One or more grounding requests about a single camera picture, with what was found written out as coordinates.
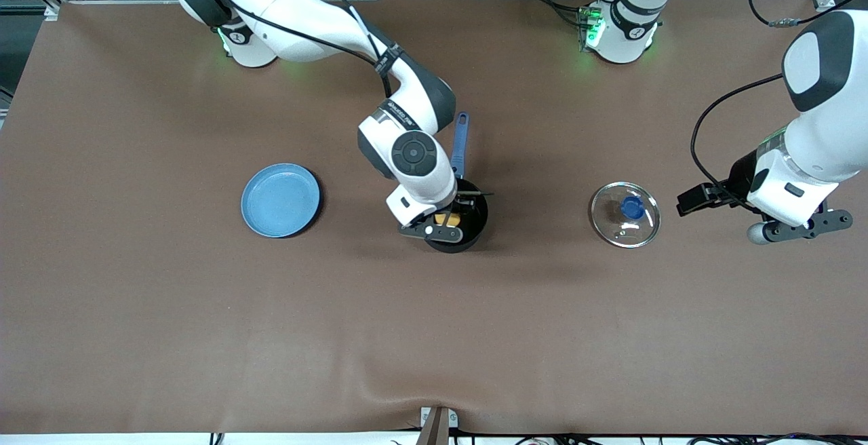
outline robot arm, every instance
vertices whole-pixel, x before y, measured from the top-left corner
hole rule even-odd
[[[389,38],[359,16],[320,0],[229,0],[255,36],[285,60],[309,62],[337,52],[267,22],[356,50],[393,59],[388,72],[400,88],[359,126],[359,148],[384,176],[399,182],[387,204],[401,225],[440,210],[455,198],[449,158],[434,139],[452,122],[455,95]]]
[[[455,95],[353,9],[320,0],[179,1],[193,18],[217,28],[244,65],[267,64],[274,56],[310,62],[338,52],[325,43],[378,61],[378,72],[401,85],[362,121],[357,137],[373,166],[399,182],[388,207],[402,226],[409,226],[452,203],[456,179],[433,135],[452,122]]]
[[[825,209],[825,199],[839,182],[868,167],[868,128],[860,107],[868,87],[868,12],[831,12],[813,22],[790,44],[782,68],[799,117],[736,161],[723,182],[762,211],[766,222],[748,232],[759,244],[777,241],[776,229],[814,237],[852,224],[846,211]],[[712,186],[704,186],[679,196],[682,216],[734,204],[709,199]]]
[[[633,62],[649,46],[657,18],[668,0],[599,0],[592,7],[601,18],[586,42],[602,58],[616,64]]]

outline blue plate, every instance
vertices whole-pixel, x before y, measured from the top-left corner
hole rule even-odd
[[[317,215],[319,183],[300,165],[276,163],[258,171],[241,194],[241,216],[263,237],[289,237]]]

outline table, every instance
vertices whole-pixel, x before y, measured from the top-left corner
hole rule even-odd
[[[471,114],[468,179],[495,192],[479,244],[396,233],[394,184],[356,149],[382,98],[359,60],[243,70],[180,7],[67,4],[0,134],[0,431],[403,429],[443,404],[488,433],[868,433],[868,182],[831,198],[855,226],[814,241],[759,248],[744,210],[675,212],[703,181],[697,115],[778,72],[797,30],[672,0],[617,66],[533,0],[359,11]],[[795,114],[781,83],[744,93],[698,152],[725,176]],[[279,161],[325,192],[288,240],[239,215]],[[592,232],[614,181],[660,202],[647,247]]]

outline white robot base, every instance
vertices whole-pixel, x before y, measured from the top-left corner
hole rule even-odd
[[[257,69],[277,59],[277,54],[240,21],[217,28],[223,48],[242,67]]]
[[[649,30],[634,28],[627,34],[612,22],[612,4],[597,1],[590,5],[591,9],[599,9],[599,18],[585,33],[585,47],[599,55],[600,58],[613,64],[629,64],[635,62],[642,52],[651,46],[657,24]]]

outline blue handle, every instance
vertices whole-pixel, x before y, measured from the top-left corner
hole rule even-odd
[[[452,143],[452,171],[455,177],[465,178],[465,149],[467,149],[467,130],[471,126],[471,115],[462,111],[455,121],[455,141]]]

